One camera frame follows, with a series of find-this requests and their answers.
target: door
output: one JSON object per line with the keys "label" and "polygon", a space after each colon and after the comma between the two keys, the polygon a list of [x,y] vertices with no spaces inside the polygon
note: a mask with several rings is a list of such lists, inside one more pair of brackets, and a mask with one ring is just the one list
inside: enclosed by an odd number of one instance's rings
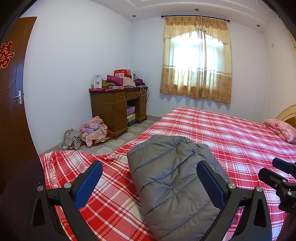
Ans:
{"label": "door", "polygon": [[0,44],[0,193],[16,169],[38,157],[26,119],[22,82],[36,18],[20,18]]}

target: ceiling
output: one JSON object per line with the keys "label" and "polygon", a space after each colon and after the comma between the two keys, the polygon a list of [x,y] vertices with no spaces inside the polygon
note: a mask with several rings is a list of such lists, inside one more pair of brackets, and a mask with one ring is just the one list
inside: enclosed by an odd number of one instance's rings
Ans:
{"label": "ceiling", "polygon": [[92,0],[131,21],[172,13],[211,15],[264,32],[276,17],[262,0]]}

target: bed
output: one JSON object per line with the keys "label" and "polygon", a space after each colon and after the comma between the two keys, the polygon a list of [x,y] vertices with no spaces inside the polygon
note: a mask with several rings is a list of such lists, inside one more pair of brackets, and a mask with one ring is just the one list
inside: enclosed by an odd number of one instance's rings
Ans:
{"label": "bed", "polygon": [[[141,203],[136,194],[129,172],[126,154],[135,145],[151,136],[179,135],[196,143],[207,144],[214,157],[226,170],[232,181],[240,188],[264,189],[273,230],[273,240],[279,235],[285,214],[278,209],[279,198],[275,190],[258,179],[258,172],[266,167],[295,182],[293,178],[277,169],[271,162],[275,157],[286,161],[296,160],[296,145],[288,144],[262,123],[236,117],[177,107],[153,124],[131,142],[114,153],[96,156],[77,151],[56,151],[42,155],[46,187],[61,187],[73,181],[94,161],[103,164],[103,175],[87,205],[80,209],[84,219],[99,240],[155,240],[141,214]],[[70,239],[75,240],[60,207],[57,212]],[[235,216],[224,240],[231,239],[242,211]]]}

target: white box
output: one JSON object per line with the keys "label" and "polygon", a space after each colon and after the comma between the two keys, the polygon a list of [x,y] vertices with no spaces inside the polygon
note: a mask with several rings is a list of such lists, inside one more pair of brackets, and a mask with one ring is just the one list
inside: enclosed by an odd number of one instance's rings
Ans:
{"label": "white box", "polygon": [[102,88],[102,74],[94,74],[94,89]]}

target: wooden headboard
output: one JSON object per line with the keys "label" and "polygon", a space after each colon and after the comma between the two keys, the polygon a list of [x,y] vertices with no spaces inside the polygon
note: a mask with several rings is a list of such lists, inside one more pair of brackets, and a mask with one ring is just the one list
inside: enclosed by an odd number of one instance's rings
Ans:
{"label": "wooden headboard", "polygon": [[278,120],[287,122],[293,127],[296,127],[296,104],[291,105],[287,109],[285,109],[282,113],[277,117]]}

